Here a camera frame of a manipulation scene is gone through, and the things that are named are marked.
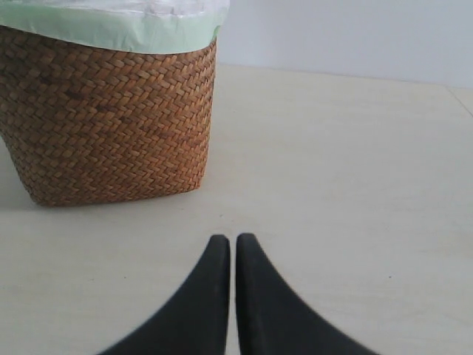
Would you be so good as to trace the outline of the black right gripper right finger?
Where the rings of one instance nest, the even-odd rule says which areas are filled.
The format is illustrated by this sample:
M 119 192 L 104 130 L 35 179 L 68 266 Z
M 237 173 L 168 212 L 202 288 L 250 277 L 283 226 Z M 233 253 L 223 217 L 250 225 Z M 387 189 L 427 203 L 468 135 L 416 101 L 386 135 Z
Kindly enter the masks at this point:
M 241 354 L 374 353 L 307 305 L 250 233 L 236 239 L 235 286 Z

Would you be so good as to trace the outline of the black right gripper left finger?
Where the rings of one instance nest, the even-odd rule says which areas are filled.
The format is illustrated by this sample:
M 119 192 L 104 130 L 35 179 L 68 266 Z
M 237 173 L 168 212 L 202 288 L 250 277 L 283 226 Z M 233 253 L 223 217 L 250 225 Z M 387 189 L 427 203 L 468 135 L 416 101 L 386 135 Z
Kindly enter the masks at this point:
M 150 319 L 105 354 L 224 354 L 228 333 L 231 252 L 212 236 L 185 282 Z

